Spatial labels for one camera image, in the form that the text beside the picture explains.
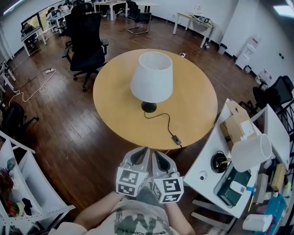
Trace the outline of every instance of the t-shirt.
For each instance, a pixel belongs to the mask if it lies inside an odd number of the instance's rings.
[[[134,200],[119,202],[102,224],[87,231],[83,226],[64,222],[49,235],[179,235],[168,224],[165,210]]]

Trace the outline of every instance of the white desk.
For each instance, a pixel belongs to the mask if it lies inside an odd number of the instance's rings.
[[[197,19],[195,19],[194,17],[192,17],[193,15],[190,14],[190,13],[187,13],[187,12],[177,12],[177,19],[176,19],[176,21],[175,21],[175,27],[174,27],[173,34],[176,33],[176,28],[177,28],[177,26],[178,26],[178,22],[179,22],[180,16],[185,17],[185,18],[187,18],[187,19],[189,20],[185,30],[188,29],[188,27],[189,27],[191,21],[194,21],[194,22],[200,23],[200,24],[199,24],[200,26],[204,26],[204,27],[206,28],[206,32],[205,32],[205,34],[204,34],[204,38],[203,38],[202,43],[201,43],[201,45],[200,45],[200,48],[203,48],[203,45],[204,45],[206,39],[208,38],[208,36],[209,36],[211,30],[212,30],[212,25],[209,24],[209,23],[202,23],[202,22],[200,22],[199,20],[197,20]]]
[[[117,4],[125,3],[125,17],[128,17],[128,4],[127,1],[117,1],[117,2],[94,2],[94,11],[97,12],[96,6],[107,5],[110,6],[110,20],[113,21],[113,6]]]
[[[150,12],[150,7],[151,7],[151,6],[159,6],[159,4],[157,4],[157,3],[153,3],[153,2],[135,1],[135,3],[136,3],[138,6],[145,6],[145,10],[144,10],[144,12]]]
[[[264,133],[270,139],[273,150],[278,158],[284,163],[286,169],[289,170],[290,137],[281,120],[268,104],[252,117],[251,120],[254,122],[262,115],[265,117]]]
[[[39,26],[39,27],[36,27],[34,30],[32,30],[31,32],[27,33],[26,35],[22,36],[21,37],[21,41],[23,42],[23,46],[28,54],[28,56],[30,56],[30,53],[28,52],[28,48],[25,44],[25,40],[28,39],[30,36],[32,36],[33,34],[37,34],[37,38],[38,37],[42,37],[43,39],[43,42],[44,44],[46,45],[46,41],[45,41],[45,38],[44,38],[44,35],[43,35],[43,31],[42,31],[42,28]]]
[[[69,15],[70,13],[71,13],[71,11],[68,11],[67,13],[61,14],[60,16],[56,16],[56,17],[50,18],[49,19],[49,24],[50,24],[50,27],[51,27],[51,31],[53,32],[53,27],[51,25],[51,20],[55,21],[56,22],[56,25],[57,25],[57,28],[59,28],[60,27],[59,19],[64,18],[65,16]]]
[[[223,151],[227,158],[231,158],[230,151],[228,149],[225,137],[220,129],[220,123],[225,121],[228,117],[232,115],[230,109],[225,104],[218,120],[215,123],[215,126],[210,133],[208,140],[206,141],[203,149],[201,150],[199,156],[197,157],[194,164],[191,166],[189,171],[184,177],[184,183],[194,189],[196,192],[207,198],[217,207],[218,211],[222,213],[228,213],[234,217],[240,218],[243,213],[246,204],[251,198],[251,192],[245,191],[241,196],[240,200],[236,206],[230,208],[228,207],[215,193],[214,188],[220,181],[224,173],[215,173],[212,171],[210,166],[210,160],[217,151]],[[256,128],[255,131],[258,135],[261,135],[261,132]],[[249,187],[253,187],[256,182],[257,173],[259,171],[260,165],[257,165],[251,168],[251,178],[248,182]],[[205,171],[207,177],[205,180],[200,180],[200,172]]]

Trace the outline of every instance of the white extension cord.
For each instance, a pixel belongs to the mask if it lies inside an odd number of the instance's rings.
[[[54,68],[51,68],[51,69],[48,69],[47,71],[46,71],[46,74],[49,74],[49,73],[52,73],[53,72],[53,74],[43,83],[43,85],[39,88],[39,89],[37,89],[26,101],[24,100],[24,97],[23,97],[23,102],[28,102],[29,101],[29,99],[30,98],[32,98],[33,96],[34,96],[34,94],[36,94],[38,91],[40,92],[40,93],[44,93],[44,92],[46,92],[47,90],[48,90],[48,88],[47,87],[45,87],[44,85],[46,84],[46,82],[48,82],[52,77],[53,77],[53,75],[56,73],[56,69],[54,69]],[[20,95],[20,94],[22,94],[23,95],[23,92],[20,92],[20,90],[17,90],[17,93],[16,93],[16,95],[14,95],[12,98],[11,98],[11,100],[9,101],[9,103],[8,103],[8,106],[10,106],[10,102],[12,101],[12,99],[14,98],[14,97],[16,97],[16,96],[18,96],[18,95]]]

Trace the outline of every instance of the dark hardwood floor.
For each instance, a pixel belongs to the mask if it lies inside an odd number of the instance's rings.
[[[219,111],[226,98],[236,102],[254,100],[254,77],[242,72],[234,65],[233,59],[218,54],[214,44],[211,43],[208,50],[200,49],[202,37],[182,28],[178,28],[177,35],[173,35],[174,26],[157,19],[152,20],[148,34],[135,36],[126,31],[126,28],[133,24],[133,21],[125,19],[123,15],[113,22],[102,19],[100,37],[109,41],[107,61],[126,51],[142,48],[168,50],[176,54],[186,51],[186,58],[202,69],[210,79],[217,94]],[[67,41],[69,38],[51,36],[47,40],[47,46],[25,61],[23,60],[27,54],[22,49],[11,62],[11,67],[15,68],[23,61],[14,70],[16,88],[21,88],[46,68],[57,70],[47,83],[48,90],[45,93],[37,93],[26,103],[21,97],[15,98],[14,101],[24,107],[28,118],[40,117],[38,123],[28,128],[23,142],[35,149],[40,168],[60,197],[67,204],[77,207],[70,213],[75,217],[114,189],[118,165],[126,152],[136,146],[113,133],[99,117],[92,95],[95,75],[92,75],[85,93],[82,91],[84,75],[79,76],[78,81],[73,81],[69,63],[62,59],[64,44]],[[36,79],[25,85],[22,88],[25,99],[48,77],[49,75],[40,73]],[[9,88],[7,90],[6,103],[11,97]],[[185,175],[195,161],[207,136],[208,134],[173,156],[181,175]],[[205,234],[209,226],[190,216],[190,213],[197,209],[191,204],[196,196],[199,196],[196,192],[185,188],[179,205],[196,233]]]

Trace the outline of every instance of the paper label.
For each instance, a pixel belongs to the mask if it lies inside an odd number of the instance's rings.
[[[249,137],[251,134],[254,133],[254,129],[250,123],[250,120],[242,122],[241,127],[246,137]]]

